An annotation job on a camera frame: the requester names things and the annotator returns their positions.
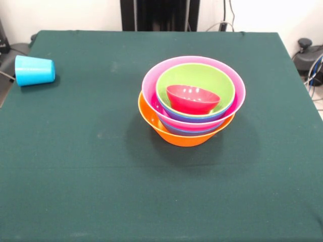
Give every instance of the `green tablecloth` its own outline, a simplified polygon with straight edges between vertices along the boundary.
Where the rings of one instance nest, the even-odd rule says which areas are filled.
[[[41,31],[53,84],[0,110],[0,241],[319,241],[323,123],[276,33]],[[141,118],[145,73],[179,55],[233,67],[247,97],[205,144]]]

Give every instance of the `plastic bowl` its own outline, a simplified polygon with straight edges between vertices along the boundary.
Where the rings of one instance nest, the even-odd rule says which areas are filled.
[[[165,70],[183,63],[202,63],[214,66],[230,77],[233,84],[235,85],[236,95],[232,105],[224,113],[224,116],[221,119],[205,123],[189,123],[170,118],[169,115],[165,112],[164,108],[157,99],[156,82],[159,76]],[[142,94],[150,108],[152,108],[157,113],[159,119],[163,120],[165,123],[181,130],[204,131],[214,128],[223,120],[235,114],[244,102],[246,89],[241,77],[231,67],[218,60],[202,56],[179,56],[161,62],[147,72],[142,82]]]
[[[185,113],[171,106],[167,95],[169,85],[200,87],[216,93],[221,100],[209,113],[202,115]],[[235,86],[228,75],[218,68],[200,63],[186,63],[174,66],[163,72],[157,81],[156,93],[158,100],[170,117],[184,122],[203,123],[216,120],[224,114],[233,102]]]
[[[188,114],[207,114],[221,100],[213,92],[187,85],[170,85],[166,88],[166,93],[173,109]]]
[[[141,116],[144,118],[144,120],[153,127],[154,130],[167,142],[182,146],[182,147],[191,147],[196,146],[204,143],[209,138],[214,136],[216,133],[224,129],[228,124],[232,121],[234,115],[230,116],[228,119],[226,119],[221,126],[219,126],[216,130],[214,130],[212,133],[206,134],[206,135],[200,135],[200,136],[180,136],[180,135],[174,135],[171,134],[160,122],[158,119],[157,114],[149,107],[149,105],[146,103],[145,99],[143,98],[142,92],[139,94],[138,98],[138,107]]]
[[[160,119],[160,122],[164,125],[164,127],[172,134],[174,135],[181,135],[181,136],[198,136],[198,135],[206,135],[209,134],[211,132],[213,132],[214,130],[216,130],[224,121],[221,122],[221,124],[218,124],[217,126],[215,126],[212,129],[209,130],[205,130],[205,131],[186,131],[186,130],[180,130],[177,129],[167,123],[165,123],[163,120]]]

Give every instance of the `lime green bowl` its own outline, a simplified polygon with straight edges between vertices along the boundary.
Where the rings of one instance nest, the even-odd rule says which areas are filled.
[[[194,115],[179,112],[171,107],[166,88],[170,85],[190,85],[200,87],[218,95],[221,100],[219,104],[208,114]],[[177,114],[184,117],[206,118],[221,117],[231,106],[235,97],[235,87],[231,79],[219,69],[198,63],[181,64],[169,68],[159,77],[156,84],[157,98],[170,114]]]

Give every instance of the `orange bowl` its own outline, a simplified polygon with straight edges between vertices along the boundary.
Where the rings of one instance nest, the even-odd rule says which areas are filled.
[[[224,129],[226,126],[231,123],[234,115],[230,116],[229,118],[225,119],[222,125],[220,125],[215,131],[206,134],[206,135],[200,135],[200,136],[180,136],[180,135],[174,135],[167,131],[167,129],[162,125],[162,123],[159,121],[157,114],[149,107],[149,105],[146,103],[145,99],[142,96],[142,92],[139,94],[138,98],[138,107],[141,116],[143,119],[153,127],[154,130],[167,142],[182,146],[182,147],[191,147],[196,146],[204,143],[209,138],[211,138],[213,135],[215,135],[217,132]]]

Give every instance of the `cyan plastic cup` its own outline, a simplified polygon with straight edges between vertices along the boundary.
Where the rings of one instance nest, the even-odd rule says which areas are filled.
[[[55,80],[55,65],[50,59],[18,55],[15,59],[18,86],[50,83]]]

